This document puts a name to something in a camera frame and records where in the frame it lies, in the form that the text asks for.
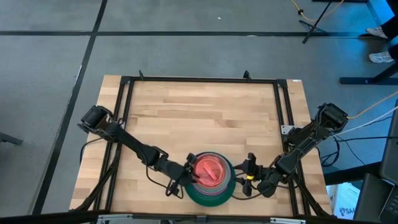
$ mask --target white shoe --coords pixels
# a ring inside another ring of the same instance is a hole
[[[381,27],[377,27],[377,28],[366,28],[366,32],[368,34],[372,34],[376,37],[381,37],[384,39],[388,39],[388,37],[384,34],[383,29]]]
[[[377,54],[369,54],[369,59],[374,63],[388,63],[394,61],[388,51]]]

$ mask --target wooden table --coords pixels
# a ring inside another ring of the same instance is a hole
[[[115,75],[104,77],[98,105],[114,109],[120,79]],[[304,126],[310,122],[310,116],[302,82],[287,80],[287,84],[295,125]],[[280,95],[287,123],[282,89]],[[282,154],[274,89],[267,84],[135,81],[126,130],[143,143],[165,150],[171,160],[180,164],[189,152],[218,152],[234,165],[242,163],[247,154],[253,152],[257,164],[265,166]],[[88,141],[95,138],[97,136],[89,134]],[[79,206],[98,182],[105,145],[105,140],[100,140],[86,146],[70,208]],[[309,191],[323,209],[331,213],[317,150],[308,153],[302,165]],[[167,185],[168,178],[163,174],[150,170],[149,175]],[[104,207],[107,188],[104,188],[100,208]],[[231,198],[213,208],[196,204],[186,194],[180,200],[166,197],[164,193],[162,187],[147,179],[145,166],[136,153],[123,146],[112,212],[292,216],[289,191],[282,188],[271,198],[248,201]],[[234,194],[245,197],[240,185]],[[299,211],[303,213],[299,189],[296,195]]]

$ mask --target desk leg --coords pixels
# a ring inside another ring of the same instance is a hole
[[[18,146],[22,144],[22,140],[3,133],[0,133],[0,142],[9,142]]]
[[[379,176],[380,164],[381,162],[375,162],[366,166],[359,166],[351,169],[330,172],[324,175],[326,185],[334,185],[355,180],[363,180],[365,173]]]
[[[342,85],[398,85],[398,78],[390,78],[398,72],[398,63],[394,63],[380,74],[371,78],[341,77]]]

